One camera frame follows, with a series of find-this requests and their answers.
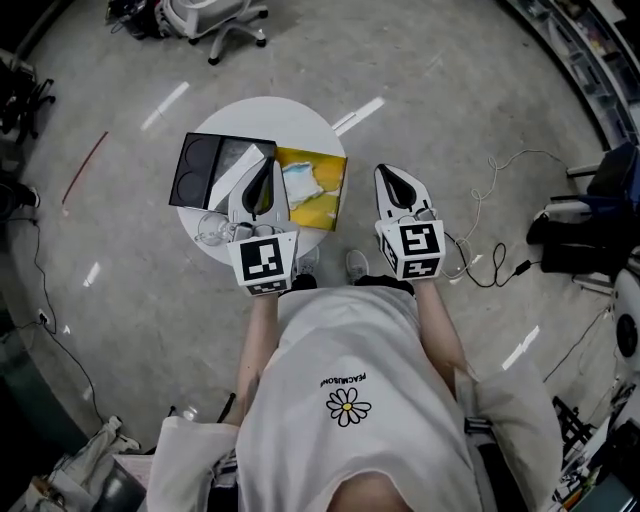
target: floor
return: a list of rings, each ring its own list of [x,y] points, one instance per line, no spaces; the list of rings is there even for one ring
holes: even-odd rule
[[[502,163],[537,148],[571,166],[601,152],[564,77],[494,0],[273,0],[262,24],[268,46],[236,40],[215,68],[207,64],[206,39],[192,47],[174,39],[139,42],[124,30],[111,34],[104,4],[73,3],[31,56],[41,77],[55,78],[58,101],[24,180],[42,195],[38,261],[59,340],[93,379],[102,413],[121,417],[145,447],[155,443],[171,404],[193,404],[208,416],[221,410],[251,304],[229,267],[208,258],[167,205],[185,132],[216,110],[252,96],[282,96],[333,124],[384,98],[380,110],[341,137],[350,192],[337,232],[321,246],[324,285],[344,282],[342,257],[353,246],[374,271],[386,271],[372,236],[373,169],[380,162],[421,178],[447,230],[462,236],[475,220],[470,189],[491,184],[489,156]],[[189,84],[184,94],[141,130],[182,82]],[[471,238],[483,255],[473,267],[477,278],[490,280],[499,241],[509,250],[505,274],[539,259],[524,242],[528,225],[548,196],[568,192],[562,165],[545,155],[524,155],[502,171]],[[31,311],[18,320],[29,320],[46,305],[33,265],[36,233],[19,224],[10,231],[12,255]],[[99,272],[89,276],[96,264]],[[607,304],[537,267],[502,289],[480,289],[467,278],[438,284],[480,376],[500,370],[536,327],[527,354],[546,375]],[[83,375],[42,330],[23,335],[72,417],[95,431]],[[611,322],[601,321],[548,380],[549,393],[595,421],[619,372],[613,350]]]

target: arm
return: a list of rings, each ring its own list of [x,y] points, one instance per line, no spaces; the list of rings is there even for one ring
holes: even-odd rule
[[[413,282],[413,287],[418,301],[422,348],[455,396],[455,368],[465,373],[467,371],[467,360],[460,338],[435,283],[430,279],[419,279]]]
[[[236,383],[236,404],[225,423],[240,426],[258,390],[260,377],[278,348],[278,294],[253,299]]]

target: cable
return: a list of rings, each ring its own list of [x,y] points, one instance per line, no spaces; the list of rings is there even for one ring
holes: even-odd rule
[[[584,350],[582,351],[582,354],[580,354],[580,359],[578,359],[578,373],[580,374],[580,376],[584,376],[584,371],[582,368],[582,360],[584,359],[585,354],[587,354],[587,352],[589,352],[589,348],[591,348],[591,345],[593,344],[594,340],[596,339],[596,335],[600,332],[600,325],[598,326],[598,328],[596,329],[596,331],[593,333],[593,336],[591,337],[591,339],[589,340],[589,343],[587,343],[587,346],[584,347]],[[613,347],[613,357],[617,360],[618,358],[616,357],[616,347],[618,345],[615,344]]]
[[[452,242],[455,243],[455,240],[453,239],[453,237],[449,233],[447,233],[445,231],[444,234],[449,238],[449,240],[451,240]],[[533,265],[540,264],[539,261],[531,262],[529,260],[526,260],[526,261],[522,262],[520,265],[518,265],[516,267],[516,269],[513,271],[513,273],[509,277],[507,277],[507,279],[503,283],[499,283],[498,282],[498,272],[500,271],[500,268],[502,268],[502,265],[504,264],[504,260],[507,257],[507,246],[504,245],[502,242],[499,242],[499,243],[496,244],[496,246],[493,249],[493,266],[494,266],[493,281],[491,283],[489,283],[489,284],[484,284],[484,283],[479,282],[475,277],[473,277],[471,275],[471,272],[469,271],[469,265],[467,265],[467,260],[464,257],[464,252],[462,251],[462,247],[460,247],[459,245],[456,245],[456,247],[458,248],[458,252],[460,252],[460,257],[462,258],[462,262],[464,264],[463,272],[466,272],[467,275],[469,276],[469,278],[475,284],[477,284],[480,288],[493,288],[494,286],[497,286],[498,288],[502,288],[509,281],[511,281],[512,278],[514,278],[516,276],[519,276],[521,274],[524,274]],[[498,254],[498,249],[500,247],[502,247],[503,253],[502,253],[502,259],[498,262],[498,260],[496,259],[496,255]]]
[[[38,226],[38,222],[36,221],[36,219],[28,219],[28,218],[18,218],[18,219],[9,219],[9,220],[24,220],[24,221],[29,221],[33,226],[35,226],[35,228],[38,230],[38,236],[36,239],[36,252],[35,255],[33,257],[33,263],[36,266],[36,268],[40,271],[40,273],[42,274],[42,289],[44,290],[44,296],[47,300],[47,305],[49,306],[49,310],[51,311],[51,317],[53,318],[53,329],[50,330],[47,327],[47,324],[45,323],[44,320],[41,320],[40,322],[34,321],[34,322],[30,322],[28,324],[26,324],[25,326],[21,327],[20,329],[24,329],[25,327],[28,327],[30,325],[33,324],[38,324],[41,325],[42,328],[47,332],[47,334],[51,337],[51,339],[62,349],[66,352],[66,354],[73,359],[73,361],[78,365],[78,367],[80,368],[80,370],[82,370],[82,373],[84,374],[84,376],[87,378],[87,381],[89,382],[89,387],[91,388],[91,398],[93,401],[93,409],[96,413],[96,416],[98,417],[98,419],[100,420],[100,423],[103,424],[104,423],[104,419],[102,417],[102,415],[100,414],[100,411],[98,410],[98,405],[96,403],[96,390],[93,386],[93,382],[91,380],[91,378],[89,377],[89,374],[86,372],[86,370],[84,369],[84,367],[82,366],[82,364],[80,364],[80,361],[78,361],[71,352],[69,352],[67,350],[67,348],[60,343],[56,337],[54,336],[55,334],[57,334],[57,330],[58,330],[58,319],[56,318],[56,312],[53,309],[53,306],[51,305],[51,300],[49,299],[49,293],[47,292],[47,274],[45,273],[45,271],[43,270],[43,268],[38,264],[38,253],[40,252],[40,226]]]
[[[16,326],[13,328],[13,331],[21,331],[22,329],[26,329],[27,327],[31,327],[32,325],[42,325],[42,320],[40,320],[39,322],[36,322],[34,320],[33,322],[29,322],[28,324]]]
[[[596,415],[596,412],[598,412],[598,407],[600,407],[600,404],[602,403],[602,401],[606,398],[606,396],[609,393],[611,393],[612,390],[613,390],[613,388],[609,388],[609,389],[607,389],[606,393],[604,395],[602,395],[602,398],[600,398],[600,400],[598,400],[598,403],[596,404],[595,408],[593,409],[593,412],[591,413],[591,416],[589,416],[589,418],[587,419],[587,421],[585,421],[585,423],[591,423],[591,420]]]
[[[57,334],[57,332],[58,332],[58,319],[56,318],[56,312],[54,311],[53,306],[51,305],[51,300],[49,299],[49,292],[47,292],[47,274],[45,274],[45,272],[42,269],[42,267],[38,264],[38,254],[40,253],[40,226],[38,225],[38,221],[36,219],[28,218],[28,217],[17,217],[17,218],[14,218],[14,219],[6,219],[6,220],[2,221],[2,223],[4,224],[4,223],[7,223],[7,222],[16,222],[16,221],[29,222],[29,223],[31,223],[31,225],[33,225],[38,230],[38,236],[36,238],[36,253],[33,256],[33,264],[36,266],[36,268],[42,274],[42,290],[44,291],[44,297],[45,297],[45,299],[47,301],[47,306],[49,307],[49,310],[51,311],[51,318],[53,319],[53,334]]]
[[[484,201],[485,199],[487,199],[494,191],[494,189],[496,188],[496,182],[498,180],[498,172],[502,171],[503,169],[506,169],[507,167],[509,167],[509,165],[511,165],[511,163],[518,158],[519,156],[525,154],[525,153],[544,153],[545,155],[547,155],[550,158],[553,158],[555,161],[560,162],[562,165],[564,165],[565,169],[568,169],[569,166],[567,164],[565,164],[562,160],[560,160],[557,156],[552,155],[551,153],[549,153],[548,151],[544,151],[542,149],[523,149],[522,151],[520,151],[519,153],[516,153],[515,155],[513,155],[511,158],[509,158],[509,160],[507,160],[507,162],[503,165],[498,165],[495,158],[493,158],[492,156],[490,156],[487,159],[487,163],[489,164],[489,167],[491,167],[493,169],[493,181],[491,183],[491,188],[489,188],[489,190],[487,191],[486,194],[481,194],[480,191],[477,188],[472,188],[471,189],[471,197],[478,203],[478,207],[476,209],[476,220],[473,223],[473,226],[471,226],[471,229],[469,230],[469,232],[466,234],[466,236],[461,237],[461,238],[457,238],[457,239],[453,239],[453,242],[455,243],[455,245],[462,251],[462,244],[466,244],[467,247],[469,248],[469,263],[464,264],[464,268],[462,270],[460,270],[457,274],[450,276],[448,275],[446,272],[442,272],[446,277],[448,277],[449,279],[457,279],[458,277],[460,277],[462,274],[464,274],[467,269],[469,268],[469,266],[471,265],[471,262],[473,261],[473,249],[471,247],[471,243],[469,242],[469,238],[471,237],[471,235],[474,233],[474,231],[476,230],[476,228],[478,227],[478,224],[480,222],[480,211],[482,210],[482,201]]]
[[[84,373],[84,376],[87,378],[87,381],[89,382],[89,387],[91,388],[91,399],[93,402],[93,409],[96,413],[96,416],[98,417],[98,419],[100,420],[100,423],[103,424],[104,423],[104,418],[102,417],[102,414],[100,414],[100,411],[98,410],[98,404],[96,403],[96,390],[93,387],[93,382],[91,381],[91,378],[89,377],[89,374],[86,372],[86,370],[84,369],[84,366],[82,366],[82,364],[80,364],[80,361],[78,361],[71,352],[69,352],[67,350],[67,348],[60,343],[56,337],[53,335],[53,333],[47,329],[46,325],[42,326],[44,328],[45,331],[47,331],[47,334],[51,337],[51,339],[56,343],[56,345],[58,345],[62,350],[64,350],[66,352],[66,354],[73,359],[73,361],[78,365],[78,367],[80,368],[80,370],[82,370],[82,373]]]
[[[599,311],[598,314],[596,315],[596,317],[592,320],[592,322],[589,324],[589,327],[587,327],[585,329],[585,331],[582,333],[582,336],[580,336],[580,338],[578,339],[578,341],[576,341],[573,346],[569,349],[569,352],[567,352],[567,354],[560,360],[560,362],[555,366],[555,368],[553,370],[551,370],[551,373],[549,373],[549,375],[547,375],[544,378],[543,382],[547,382],[549,380],[549,377],[551,377],[558,368],[560,368],[560,365],[562,365],[562,363],[564,363],[567,358],[571,355],[571,352],[574,351],[574,349],[580,345],[580,343],[582,343],[582,340],[584,340],[585,336],[589,333],[589,331],[591,330],[591,328],[595,325],[595,323],[598,321],[598,319],[606,312],[609,310],[609,307],[607,306],[606,308],[604,308],[603,310]]]
[[[36,266],[36,268],[40,271],[40,273],[42,274],[42,290],[44,291],[44,297],[47,300],[47,306],[49,306],[49,311],[51,311],[51,318],[53,319],[53,334],[57,334],[58,332],[58,319],[56,318],[56,312],[53,309],[53,306],[51,305],[51,300],[49,300],[49,292],[47,292],[47,274],[45,274],[44,270],[42,269],[42,267],[38,264],[38,253],[40,252],[40,226],[38,226],[38,223],[35,219],[30,219],[31,223],[35,226],[35,228],[38,230],[38,237],[36,239],[36,253],[33,256],[33,264]]]

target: fiducial marker cube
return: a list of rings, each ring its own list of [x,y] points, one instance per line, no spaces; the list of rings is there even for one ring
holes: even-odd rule
[[[428,222],[376,222],[380,251],[400,281],[435,278],[446,255],[444,225]]]
[[[227,244],[238,285],[248,295],[291,288],[298,233],[291,231]]]

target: person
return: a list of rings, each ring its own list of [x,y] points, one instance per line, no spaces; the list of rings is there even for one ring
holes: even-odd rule
[[[434,281],[370,276],[353,250],[350,286],[323,289],[318,261],[317,249],[298,261],[290,291],[253,298],[224,424],[165,420],[150,511],[482,510],[456,401],[456,375],[468,365]],[[546,499],[562,452],[537,379],[518,370],[520,395],[482,399],[500,414],[505,402],[526,404],[513,425],[530,453],[516,464],[537,466],[546,480],[531,488]],[[518,388],[513,380],[501,387]],[[546,430],[535,428],[541,418]]]
[[[14,210],[24,206],[38,208],[38,192],[34,187],[27,187],[9,173],[0,170],[0,222],[7,220]]]

